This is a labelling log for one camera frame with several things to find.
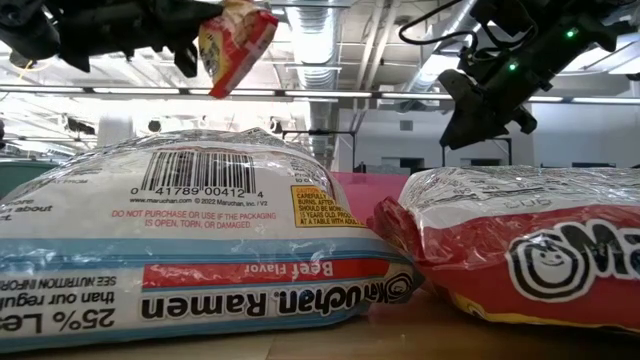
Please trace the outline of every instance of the maruchan ramen package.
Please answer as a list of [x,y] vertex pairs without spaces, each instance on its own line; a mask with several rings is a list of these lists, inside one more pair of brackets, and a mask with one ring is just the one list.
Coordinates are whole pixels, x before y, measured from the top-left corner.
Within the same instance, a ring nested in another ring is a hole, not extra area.
[[200,25],[200,58],[211,76],[209,93],[224,98],[267,50],[278,19],[250,0],[225,0],[222,15]]
[[322,166],[261,129],[128,140],[2,203],[2,352],[328,325],[421,283]]
[[469,314],[640,332],[638,170],[430,170],[368,222]]

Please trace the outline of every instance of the ceiling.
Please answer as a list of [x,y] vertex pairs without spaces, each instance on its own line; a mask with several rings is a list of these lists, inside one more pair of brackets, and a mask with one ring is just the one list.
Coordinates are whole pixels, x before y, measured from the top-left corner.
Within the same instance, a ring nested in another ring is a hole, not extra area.
[[[388,21],[401,23],[433,10],[438,1],[402,1],[394,18],[387,18],[389,8],[382,11],[379,29]],[[360,62],[365,51],[365,43],[376,4],[373,0],[359,0],[349,8],[340,9],[339,56],[335,63],[327,64],[338,71],[338,89],[353,90],[356,85]],[[294,59],[292,32],[286,22],[282,8],[275,6],[274,14],[280,19],[275,39],[251,72],[244,78],[239,88],[250,89],[298,89],[297,71],[300,64]],[[439,21],[447,21],[448,14],[434,17],[422,28],[415,29],[416,36],[426,32],[427,26]],[[391,27],[386,44],[380,43],[380,33],[376,46],[384,46],[382,61],[373,76],[372,88],[393,85],[396,88],[409,81],[421,68],[421,49],[400,41],[398,25]],[[623,74],[640,72],[640,43],[630,37],[620,43],[621,54],[607,54],[594,49],[570,65],[567,76],[554,80],[554,94],[617,95],[626,91],[628,80]],[[11,49],[0,43],[0,83],[14,85],[43,86],[84,86],[84,87],[189,87],[211,86],[202,64],[198,76],[185,78],[173,65],[173,55],[164,50],[156,53],[150,48],[136,51],[127,61],[122,54],[108,54],[91,58],[91,72],[84,73],[57,58],[41,61],[32,70],[14,67],[9,62]],[[451,54],[450,65],[457,60]],[[133,116],[138,135],[148,133],[147,123],[156,119],[163,123],[163,129],[211,128],[216,130],[242,130],[254,126],[268,127],[270,118],[287,119],[286,129],[307,130],[309,104],[307,102],[251,102],[216,101],[197,98],[193,100],[167,100],[160,96],[153,99],[110,100],[91,97],[47,96],[43,94],[0,94],[0,116],[6,124],[5,131],[15,136],[74,138],[77,134],[65,130],[64,117],[73,117],[98,128],[100,118],[113,111],[129,113]],[[56,154],[83,151],[94,146],[95,137],[83,136],[86,143],[57,143],[52,145]],[[39,151],[41,145],[34,145]]]

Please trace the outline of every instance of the maruchan logo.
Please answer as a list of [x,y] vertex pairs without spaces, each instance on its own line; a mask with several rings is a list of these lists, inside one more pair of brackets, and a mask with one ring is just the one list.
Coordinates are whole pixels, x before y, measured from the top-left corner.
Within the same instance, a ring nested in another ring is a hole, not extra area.
[[523,296],[567,302],[588,293],[597,278],[639,280],[640,229],[618,229],[604,220],[562,223],[515,239],[506,258]]

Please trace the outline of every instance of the white pipe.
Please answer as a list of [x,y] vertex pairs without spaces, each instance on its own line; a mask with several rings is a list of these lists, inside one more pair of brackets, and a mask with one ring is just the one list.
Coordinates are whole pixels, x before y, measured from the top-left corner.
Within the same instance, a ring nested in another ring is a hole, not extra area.
[[394,20],[396,19],[396,14],[398,13],[398,8],[400,7],[401,2],[401,0],[393,0],[393,2],[391,3],[391,8],[389,9],[389,13],[387,15],[387,23],[384,26],[384,30],[382,30],[382,37],[380,38],[380,42],[376,47],[376,54],[373,57],[371,70],[369,70],[369,78],[365,83],[365,90],[371,89],[371,85],[373,85],[373,80],[376,77],[378,66],[380,65],[380,59],[382,59],[382,54],[384,53],[387,41],[389,40],[389,34],[391,33],[391,29],[393,28]]
[[371,30],[369,30],[369,36],[367,37],[367,43],[364,46],[362,53],[362,60],[360,61],[360,68],[358,69],[358,77],[353,90],[360,90],[362,81],[364,80],[364,74],[369,64],[369,58],[371,57],[371,50],[373,50],[373,43],[376,41],[378,35],[378,26],[380,25],[380,19],[382,18],[382,8],[384,7],[384,0],[377,0],[375,8],[373,9]]

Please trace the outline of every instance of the cable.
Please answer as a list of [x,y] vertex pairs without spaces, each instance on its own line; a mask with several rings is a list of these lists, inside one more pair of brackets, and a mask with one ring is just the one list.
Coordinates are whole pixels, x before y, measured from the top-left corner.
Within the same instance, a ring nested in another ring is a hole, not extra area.
[[427,21],[429,20],[429,18],[431,18],[434,15],[437,15],[439,12],[446,10],[458,3],[462,2],[462,0],[453,0],[447,4],[441,5],[435,9],[433,9],[432,11],[416,18],[415,20],[410,21],[409,23],[403,25],[400,28],[400,31],[398,32],[398,36],[400,37],[400,39],[404,42],[406,42],[407,44],[412,44],[412,45],[430,45],[430,44],[435,44],[438,43],[442,40],[447,40],[453,37],[457,37],[457,36],[471,36],[472,41],[471,41],[471,47],[470,49],[475,52],[476,49],[478,48],[478,34],[476,34],[473,31],[456,31],[456,32],[452,32],[450,34],[447,34],[445,36],[441,36],[439,38],[435,38],[435,39],[429,39],[429,40],[414,40],[414,39],[409,39],[404,35],[404,32],[409,30],[410,28],[420,24],[423,21]]

